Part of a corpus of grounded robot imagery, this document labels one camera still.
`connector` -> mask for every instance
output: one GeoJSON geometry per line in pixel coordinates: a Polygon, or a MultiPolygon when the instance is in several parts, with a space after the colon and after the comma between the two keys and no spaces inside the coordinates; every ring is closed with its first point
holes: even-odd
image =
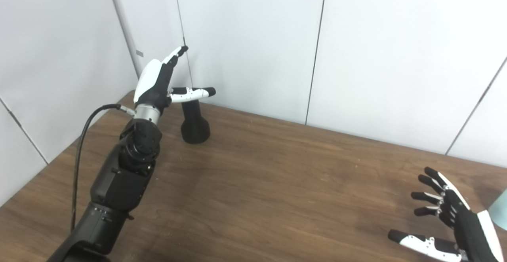
{"type": "Polygon", "coordinates": [[[125,107],[125,106],[123,106],[123,105],[122,105],[122,106],[120,107],[120,110],[121,110],[122,112],[125,112],[126,114],[131,115],[131,116],[134,116],[134,115],[135,115],[135,111],[134,111],[133,109],[129,108],[129,107],[125,107]]]}

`wooden table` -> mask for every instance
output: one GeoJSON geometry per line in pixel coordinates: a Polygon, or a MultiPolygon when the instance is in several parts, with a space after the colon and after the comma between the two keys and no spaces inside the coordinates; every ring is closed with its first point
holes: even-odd
{"type": "MultiPolygon", "coordinates": [[[[121,102],[132,106],[132,93],[121,102]]],[[[159,123],[158,166],[113,262],[432,261],[387,239],[391,228],[452,238],[415,217],[410,192],[425,166],[446,174],[476,211],[507,187],[507,170],[201,104],[212,136],[181,139],[179,104],[159,123]]],[[[82,154],[78,217],[128,116],[108,112],[82,154]]],[[[0,208],[0,261],[45,261],[69,233],[76,144],[0,208]]],[[[497,228],[500,242],[507,234],[497,228]]]]}

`wall seam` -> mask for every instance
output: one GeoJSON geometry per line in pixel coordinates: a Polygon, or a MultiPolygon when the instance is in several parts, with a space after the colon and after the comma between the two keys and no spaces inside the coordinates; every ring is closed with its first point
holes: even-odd
{"type": "Polygon", "coordinates": [[[458,134],[456,134],[456,137],[454,138],[454,140],[452,141],[451,145],[449,146],[449,148],[447,149],[447,151],[445,152],[445,155],[449,154],[449,152],[451,151],[451,148],[454,146],[454,143],[456,143],[456,141],[458,140],[459,136],[461,135],[461,133],[463,132],[464,128],[467,126],[467,123],[469,123],[469,120],[470,118],[474,115],[475,111],[477,110],[477,107],[480,105],[480,103],[482,102],[482,100],[484,99],[484,97],[486,96],[486,94],[488,93],[489,91],[489,88],[491,88],[491,85],[493,85],[493,83],[495,82],[497,76],[500,74],[500,71],[502,70],[503,66],[505,65],[505,62],[507,62],[507,57],[505,57],[505,59],[503,60],[502,64],[500,65],[500,68],[498,69],[498,71],[496,71],[495,73],[495,76],[493,76],[493,78],[491,79],[491,81],[489,82],[489,85],[486,87],[486,89],[484,90],[484,92],[482,93],[482,96],[479,98],[479,100],[477,101],[474,109],[472,110],[472,112],[469,114],[469,116],[467,117],[467,120],[465,121],[465,123],[462,125],[461,129],[459,130],[458,134]]]}
{"type": "MultiPolygon", "coordinates": [[[[179,10],[179,0],[176,0],[176,5],[178,7],[178,15],[179,15],[179,24],[181,25],[181,34],[183,35],[183,45],[187,45],[187,42],[185,41],[185,31],[183,30],[183,20],[181,19],[181,11],[179,10]]],[[[194,87],[194,80],[192,79],[192,70],[190,69],[190,59],[189,59],[189,52],[185,53],[187,56],[187,64],[189,66],[189,75],[190,75],[190,83],[192,84],[192,87],[194,87]]]]}
{"type": "Polygon", "coordinates": [[[318,42],[319,42],[319,38],[320,38],[320,27],[322,26],[322,15],[324,13],[324,2],[326,2],[326,0],[322,0],[322,8],[320,9],[320,20],[318,23],[317,44],[315,44],[315,56],[313,58],[312,80],[310,82],[310,93],[308,94],[308,105],[306,107],[305,125],[308,124],[308,112],[310,111],[310,99],[312,98],[313,76],[315,74],[315,63],[317,62],[318,42]]]}

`black fingertip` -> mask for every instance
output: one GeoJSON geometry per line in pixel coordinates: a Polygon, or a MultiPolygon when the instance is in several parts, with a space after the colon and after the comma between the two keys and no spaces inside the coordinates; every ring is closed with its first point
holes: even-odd
{"type": "Polygon", "coordinates": [[[425,201],[427,197],[423,192],[411,192],[410,196],[412,199],[418,199],[420,201],[425,201]]]}
{"type": "Polygon", "coordinates": [[[424,168],[424,173],[426,173],[426,175],[430,176],[433,179],[440,178],[440,176],[438,175],[438,171],[428,166],[424,168]]]}
{"type": "Polygon", "coordinates": [[[188,49],[189,49],[189,47],[187,47],[187,46],[182,46],[182,47],[181,47],[181,50],[178,52],[178,56],[183,55],[183,53],[185,53],[188,49]]]}
{"type": "Polygon", "coordinates": [[[215,90],[214,87],[207,87],[207,88],[203,88],[206,92],[208,92],[209,96],[214,96],[215,94],[217,94],[217,90],[215,90]]]}
{"type": "Polygon", "coordinates": [[[422,207],[414,210],[414,215],[423,216],[423,215],[435,215],[436,211],[429,209],[427,207],[422,207]]]}
{"type": "Polygon", "coordinates": [[[420,174],[419,176],[417,176],[417,179],[419,180],[419,182],[426,184],[428,177],[420,174]]]}
{"type": "Polygon", "coordinates": [[[387,238],[391,239],[396,243],[400,243],[404,238],[406,238],[409,234],[397,230],[390,230],[387,234],[387,238]]]}

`silver cylindrical joint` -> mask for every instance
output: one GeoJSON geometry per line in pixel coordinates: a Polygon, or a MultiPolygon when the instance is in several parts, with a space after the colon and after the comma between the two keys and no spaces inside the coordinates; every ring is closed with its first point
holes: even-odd
{"type": "Polygon", "coordinates": [[[134,118],[143,118],[157,124],[160,118],[160,112],[151,105],[140,104],[135,108],[134,118]]]}

